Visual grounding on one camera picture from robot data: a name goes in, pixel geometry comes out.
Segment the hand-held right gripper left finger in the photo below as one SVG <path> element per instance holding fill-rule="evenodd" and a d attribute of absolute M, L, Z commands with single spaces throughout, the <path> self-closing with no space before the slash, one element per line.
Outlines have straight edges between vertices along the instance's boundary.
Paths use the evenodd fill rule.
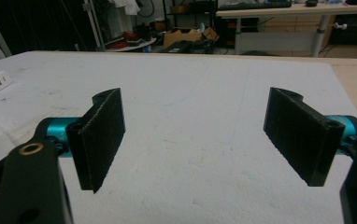
<path fill-rule="evenodd" d="M 97 93 L 80 118 L 48 119 L 45 137 L 60 157 L 72 158 L 82 190 L 103 185 L 125 134 L 121 89 Z"/>

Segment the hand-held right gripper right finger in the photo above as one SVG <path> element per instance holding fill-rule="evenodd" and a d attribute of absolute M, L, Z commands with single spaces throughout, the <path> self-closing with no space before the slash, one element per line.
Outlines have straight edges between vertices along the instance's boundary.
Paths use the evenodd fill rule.
<path fill-rule="evenodd" d="M 264 132 L 274 147 L 310 187 L 321 187 L 335 155 L 354 156 L 354 124 L 347 116 L 324 116 L 303 96 L 272 87 Z"/>

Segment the round white tray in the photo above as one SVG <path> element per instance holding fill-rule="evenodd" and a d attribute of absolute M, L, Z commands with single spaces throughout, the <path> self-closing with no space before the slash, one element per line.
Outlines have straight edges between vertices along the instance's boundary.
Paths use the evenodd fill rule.
<path fill-rule="evenodd" d="M 111 49 L 111 52 L 151 52 L 151 45 L 156 41 L 156 38 L 152 38 L 150 41 L 143 41 L 139 43 L 137 46 L 126 46 L 121 49 Z"/>

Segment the metal stand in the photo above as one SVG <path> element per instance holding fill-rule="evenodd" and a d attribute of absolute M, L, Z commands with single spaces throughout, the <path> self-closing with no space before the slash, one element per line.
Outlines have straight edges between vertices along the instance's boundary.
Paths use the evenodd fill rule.
<path fill-rule="evenodd" d="M 88 17 L 90 20 L 90 24 L 93 30 L 93 36 L 95 39 L 95 43 L 96 43 L 96 50 L 97 51 L 105 51 L 105 42 L 104 39 L 102 37 L 102 33 L 98 24 L 98 20 L 97 20 L 97 15 L 94 9 L 94 5 L 93 5 L 93 0 L 83 0 L 84 3 L 82 5 L 83 10 L 86 11 L 88 13 Z"/>

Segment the light wooden desk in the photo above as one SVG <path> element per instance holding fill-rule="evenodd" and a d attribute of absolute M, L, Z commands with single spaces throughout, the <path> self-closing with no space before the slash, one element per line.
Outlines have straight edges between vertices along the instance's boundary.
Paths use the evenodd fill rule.
<path fill-rule="evenodd" d="M 324 39 L 325 31 L 331 16 L 357 14 L 357 5 L 317 4 L 306 7 L 294 4 L 285 8 L 226 10 L 218 11 L 217 17 L 236 19 L 235 54 L 239 55 L 249 50 L 266 51 L 308 51 L 310 56 L 317 58 Z M 259 32 L 242 33 L 241 20 L 249 18 L 320 16 L 319 27 L 315 32 Z"/>

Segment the black curtain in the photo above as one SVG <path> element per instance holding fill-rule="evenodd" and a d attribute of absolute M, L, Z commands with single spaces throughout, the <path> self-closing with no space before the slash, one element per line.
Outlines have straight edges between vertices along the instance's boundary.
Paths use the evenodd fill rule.
<path fill-rule="evenodd" d="M 84 0 L 0 0 L 0 33 L 15 55 L 33 50 L 94 51 Z"/>

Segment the brown cardboard box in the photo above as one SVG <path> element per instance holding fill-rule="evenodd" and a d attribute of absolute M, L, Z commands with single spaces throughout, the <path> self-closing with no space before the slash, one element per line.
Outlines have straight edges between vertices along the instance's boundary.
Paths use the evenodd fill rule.
<path fill-rule="evenodd" d="M 198 29 L 184 29 L 175 28 L 164 33 L 164 48 L 171 46 L 177 41 L 197 41 L 201 39 L 209 39 L 216 42 L 220 36 L 217 32 L 208 27 L 203 32 Z"/>

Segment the black keyboard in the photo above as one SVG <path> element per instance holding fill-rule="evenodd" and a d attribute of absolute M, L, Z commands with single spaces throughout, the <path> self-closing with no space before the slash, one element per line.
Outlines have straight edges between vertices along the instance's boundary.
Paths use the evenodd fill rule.
<path fill-rule="evenodd" d="M 240 2 L 228 3 L 218 7 L 219 11 L 227 10 L 249 10 L 291 7 L 292 2 L 287 0 L 267 0 L 266 2 Z"/>

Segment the black shelf rack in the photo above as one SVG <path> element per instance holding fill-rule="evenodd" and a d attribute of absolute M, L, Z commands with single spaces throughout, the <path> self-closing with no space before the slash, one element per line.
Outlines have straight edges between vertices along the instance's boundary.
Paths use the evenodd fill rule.
<path fill-rule="evenodd" d="M 218 0 L 162 0 L 165 30 L 176 27 L 214 26 Z"/>

